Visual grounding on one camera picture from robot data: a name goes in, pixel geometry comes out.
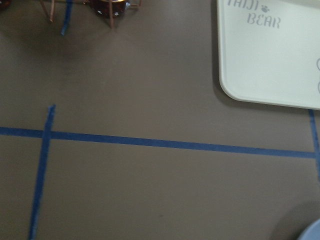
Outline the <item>blue plastic plate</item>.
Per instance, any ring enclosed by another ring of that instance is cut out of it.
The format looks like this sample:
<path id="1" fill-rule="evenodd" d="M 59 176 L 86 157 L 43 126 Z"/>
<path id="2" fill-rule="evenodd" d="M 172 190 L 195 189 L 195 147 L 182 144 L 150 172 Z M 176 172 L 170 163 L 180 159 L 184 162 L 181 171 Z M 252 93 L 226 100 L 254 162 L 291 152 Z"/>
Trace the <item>blue plastic plate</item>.
<path id="1" fill-rule="evenodd" d="M 310 224 L 297 240 L 320 240 L 320 219 Z"/>

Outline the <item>cream bear tray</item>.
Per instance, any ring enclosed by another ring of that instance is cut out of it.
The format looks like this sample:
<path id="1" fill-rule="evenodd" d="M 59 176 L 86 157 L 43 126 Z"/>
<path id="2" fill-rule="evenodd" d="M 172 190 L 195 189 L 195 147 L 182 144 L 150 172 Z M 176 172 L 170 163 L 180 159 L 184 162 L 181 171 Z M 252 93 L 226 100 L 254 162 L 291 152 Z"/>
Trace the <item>cream bear tray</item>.
<path id="1" fill-rule="evenodd" d="M 242 102 L 320 108 L 320 3 L 219 0 L 219 83 Z"/>

